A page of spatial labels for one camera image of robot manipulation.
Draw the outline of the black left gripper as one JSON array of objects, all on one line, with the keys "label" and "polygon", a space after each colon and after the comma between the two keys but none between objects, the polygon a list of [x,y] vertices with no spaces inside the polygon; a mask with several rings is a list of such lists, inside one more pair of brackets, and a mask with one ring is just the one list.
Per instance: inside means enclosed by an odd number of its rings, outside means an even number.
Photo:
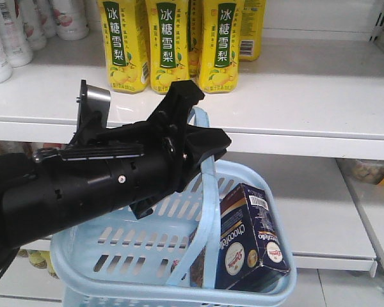
[{"label": "black left gripper", "polygon": [[204,97],[192,80],[174,81],[145,122],[109,129],[90,146],[38,152],[29,222],[63,230],[125,206],[142,218],[183,191],[204,160],[219,160],[232,143],[222,129],[187,123]]}]

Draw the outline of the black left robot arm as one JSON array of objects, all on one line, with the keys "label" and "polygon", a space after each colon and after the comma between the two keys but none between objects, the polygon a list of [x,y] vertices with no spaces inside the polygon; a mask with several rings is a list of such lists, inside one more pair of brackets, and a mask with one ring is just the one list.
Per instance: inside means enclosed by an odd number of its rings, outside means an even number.
[{"label": "black left robot arm", "polygon": [[231,144],[222,129],[190,124],[203,98],[193,81],[174,81],[146,120],[110,129],[110,92],[82,80],[65,148],[0,155],[0,276],[25,244],[126,206],[147,217],[185,190]]}]

